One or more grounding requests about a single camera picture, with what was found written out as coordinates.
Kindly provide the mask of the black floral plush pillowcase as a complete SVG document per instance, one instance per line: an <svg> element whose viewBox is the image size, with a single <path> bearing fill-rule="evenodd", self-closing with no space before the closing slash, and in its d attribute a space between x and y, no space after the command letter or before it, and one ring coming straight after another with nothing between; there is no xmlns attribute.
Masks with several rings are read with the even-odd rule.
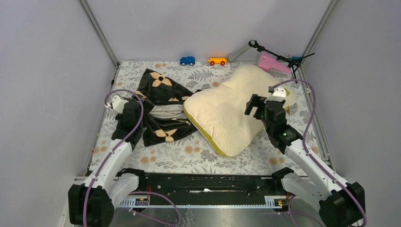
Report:
<svg viewBox="0 0 401 227"><path fill-rule="evenodd" d="M149 147L165 142L174 142L196 132L183 111L183 104L193 93L174 80L151 69L146 69L135 92L135 96L124 98L138 101L142 107L142 121L127 141L134 147L139 139ZM118 113L116 130L112 139L123 139L130 131L121 126L121 113Z"/></svg>

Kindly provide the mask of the white quilted pillow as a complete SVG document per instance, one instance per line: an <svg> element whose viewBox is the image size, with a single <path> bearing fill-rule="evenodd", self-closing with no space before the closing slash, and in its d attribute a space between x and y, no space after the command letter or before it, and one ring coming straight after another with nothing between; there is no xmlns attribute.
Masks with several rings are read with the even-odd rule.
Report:
<svg viewBox="0 0 401 227"><path fill-rule="evenodd" d="M252 64L240 65L218 87L208 88L187 98L183 111L217 153L234 157L262 130L262 121L245 115L253 94L269 97L270 86L280 80Z"/></svg>

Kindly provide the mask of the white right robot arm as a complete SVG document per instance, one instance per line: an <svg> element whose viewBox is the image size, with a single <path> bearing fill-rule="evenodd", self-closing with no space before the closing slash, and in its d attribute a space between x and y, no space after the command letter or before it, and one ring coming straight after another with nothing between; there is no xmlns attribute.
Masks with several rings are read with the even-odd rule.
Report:
<svg viewBox="0 0 401 227"><path fill-rule="evenodd" d="M357 182L349 183L318 158L301 134L287 123L284 103L284 97L279 95L253 94L245 109L249 115L256 108L254 118L262 120L270 143L296 162L310 179L303 180L290 169L281 169L271 182L273 192L289 192L301 198L318 212L327 227L353 227L359 221L365 227L364 188Z"/></svg>

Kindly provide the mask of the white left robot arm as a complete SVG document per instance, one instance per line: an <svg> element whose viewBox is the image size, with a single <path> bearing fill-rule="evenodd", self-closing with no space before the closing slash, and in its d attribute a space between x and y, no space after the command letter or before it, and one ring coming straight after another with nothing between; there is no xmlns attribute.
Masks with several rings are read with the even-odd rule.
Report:
<svg viewBox="0 0 401 227"><path fill-rule="evenodd" d="M81 184L68 191L69 220L84 227L110 226L115 208L133 191L142 194L147 182L135 174L115 177L142 136L144 106L141 101L119 101L113 105L121 112L112 142L101 163Z"/></svg>

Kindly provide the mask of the pink and white iron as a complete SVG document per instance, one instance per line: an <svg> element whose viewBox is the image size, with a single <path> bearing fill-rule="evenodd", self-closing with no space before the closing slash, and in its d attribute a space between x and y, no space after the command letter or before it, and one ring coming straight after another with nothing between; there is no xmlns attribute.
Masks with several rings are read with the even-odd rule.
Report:
<svg viewBox="0 0 401 227"><path fill-rule="evenodd" d="M288 78L291 75L291 70L288 67L270 56L268 53L262 52L256 65L263 71L275 77Z"/></svg>

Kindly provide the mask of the grey metal cylinder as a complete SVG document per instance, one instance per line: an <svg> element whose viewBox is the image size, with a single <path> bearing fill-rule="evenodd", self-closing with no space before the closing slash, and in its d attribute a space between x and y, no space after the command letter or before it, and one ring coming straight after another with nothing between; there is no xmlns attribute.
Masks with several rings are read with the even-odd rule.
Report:
<svg viewBox="0 0 401 227"><path fill-rule="evenodd" d="M242 46L241 48L239 48L238 50L230 53L227 56L227 61L228 62L234 62L240 55L242 55L243 53L245 53L246 51L248 51L250 48L252 47L252 45L250 45L250 43L246 43L244 46Z"/></svg>

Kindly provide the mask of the black tripod stand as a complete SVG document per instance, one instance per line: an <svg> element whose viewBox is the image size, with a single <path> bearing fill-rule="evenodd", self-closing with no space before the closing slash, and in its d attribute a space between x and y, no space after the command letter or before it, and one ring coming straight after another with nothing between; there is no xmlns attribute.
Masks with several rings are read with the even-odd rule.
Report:
<svg viewBox="0 0 401 227"><path fill-rule="evenodd" d="M285 65L289 69L291 68L295 79L296 79L296 73L295 72L301 66L302 61L305 58L314 55L314 53L312 53L312 54L309 54L309 55L306 55L306 56L302 56L302 57L286 58L284 56L278 55L278 54L276 54L274 52L271 52L271 51L267 50L265 47L259 45L256 40L250 40L249 43L250 43L250 45L252 45L252 48L255 48L258 52L267 52L273 58L275 58L276 60L281 62L283 65Z"/></svg>

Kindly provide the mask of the orange toy car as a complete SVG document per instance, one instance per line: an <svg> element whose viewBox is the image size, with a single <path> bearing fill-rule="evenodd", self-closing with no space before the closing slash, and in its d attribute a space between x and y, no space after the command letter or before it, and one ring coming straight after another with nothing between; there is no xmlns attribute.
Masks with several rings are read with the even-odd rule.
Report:
<svg viewBox="0 0 401 227"><path fill-rule="evenodd" d="M210 66L221 65L224 66L227 63L227 58L209 58L207 60Z"/></svg>

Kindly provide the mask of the floral patterned table mat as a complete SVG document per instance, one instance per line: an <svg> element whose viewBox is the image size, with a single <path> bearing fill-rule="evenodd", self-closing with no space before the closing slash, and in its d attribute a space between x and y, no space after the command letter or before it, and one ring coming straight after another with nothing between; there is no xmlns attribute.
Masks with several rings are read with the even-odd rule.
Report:
<svg viewBox="0 0 401 227"><path fill-rule="evenodd" d="M243 64L250 63L235 62L226 66L209 66L207 62L197 62L195 66L185 67L179 66L175 61L123 61L112 90L135 91L145 69L152 69L195 92L198 89L217 87ZM287 115L288 123L302 134L310 117L310 101L305 98L305 85L295 82L286 85L296 92L296 103L298 103L297 113ZM117 124L115 117L115 111L106 109L87 172L93 171L107 154L111 135ZM306 139L313 151L328 162L326 148L321 145L320 136L316 136L312 125ZM144 147L141 139L121 168L136 168L158 173L271 175L286 166L299 175L305 175L295 162L268 142L268 136L262 130L251 144L235 157L223 157L217 154L198 131L183 139L150 147Z"/></svg>

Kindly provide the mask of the blue toy car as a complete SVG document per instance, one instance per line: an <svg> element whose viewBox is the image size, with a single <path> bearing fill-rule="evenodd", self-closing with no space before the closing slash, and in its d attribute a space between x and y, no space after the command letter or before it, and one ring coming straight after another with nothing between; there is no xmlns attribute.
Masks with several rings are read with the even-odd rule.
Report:
<svg viewBox="0 0 401 227"><path fill-rule="evenodd" d="M187 57L182 57L180 59L180 65L185 66L185 65L190 65L193 66L195 64L196 60L193 56L187 56Z"/></svg>

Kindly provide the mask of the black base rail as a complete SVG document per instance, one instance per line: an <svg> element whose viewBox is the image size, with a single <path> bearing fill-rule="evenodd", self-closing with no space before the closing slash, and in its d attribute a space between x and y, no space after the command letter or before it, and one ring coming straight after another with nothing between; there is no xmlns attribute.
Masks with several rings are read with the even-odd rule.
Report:
<svg viewBox="0 0 401 227"><path fill-rule="evenodd" d="M145 191L152 206L258 206L266 205L266 198L277 196L288 199L285 191L270 176L260 175L196 175L144 173L139 176L136 189Z"/></svg>

